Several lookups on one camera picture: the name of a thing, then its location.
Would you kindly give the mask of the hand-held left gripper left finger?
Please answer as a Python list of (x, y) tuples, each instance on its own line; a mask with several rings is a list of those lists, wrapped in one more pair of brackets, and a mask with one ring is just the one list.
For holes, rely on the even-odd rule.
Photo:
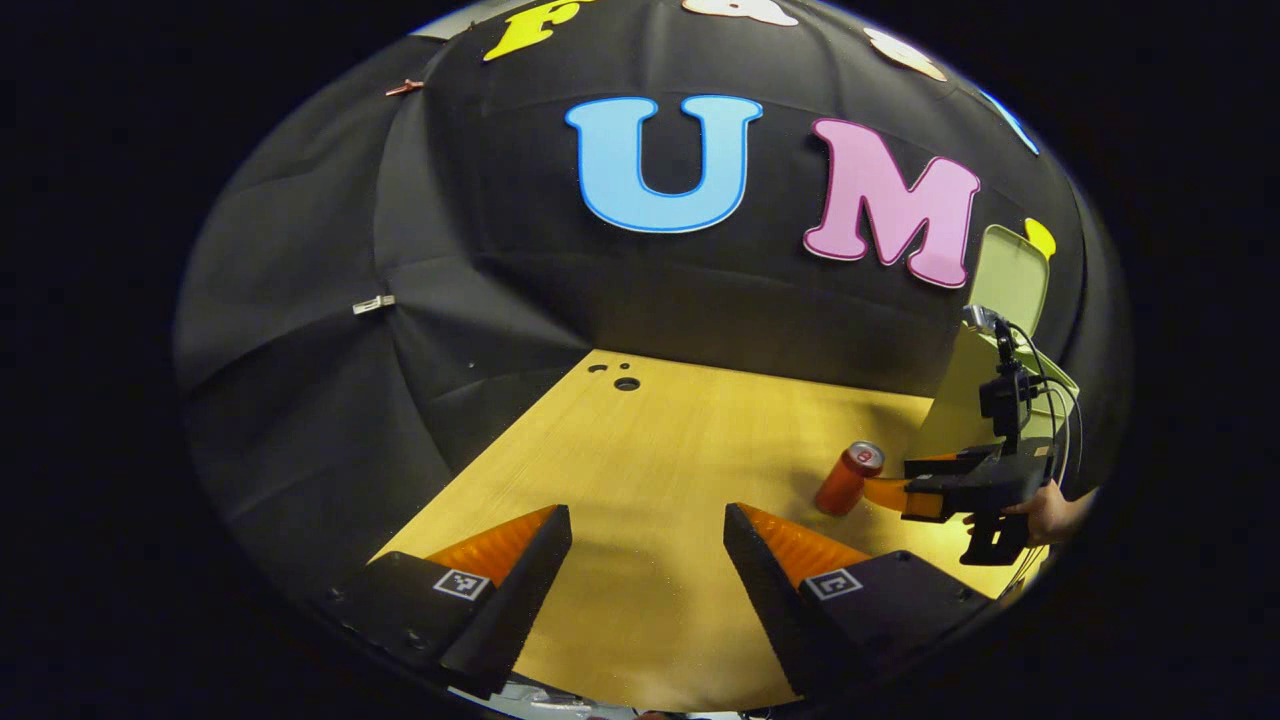
[(361, 650), (417, 679), (486, 698), (502, 691), (572, 547), (549, 505), (426, 556), (387, 551), (320, 596)]

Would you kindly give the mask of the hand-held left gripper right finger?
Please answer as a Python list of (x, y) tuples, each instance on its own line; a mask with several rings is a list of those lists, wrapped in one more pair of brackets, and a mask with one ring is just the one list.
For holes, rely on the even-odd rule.
[(1001, 607), (913, 552), (864, 553), (749, 503), (726, 505), (724, 550), (805, 700), (897, 675)]

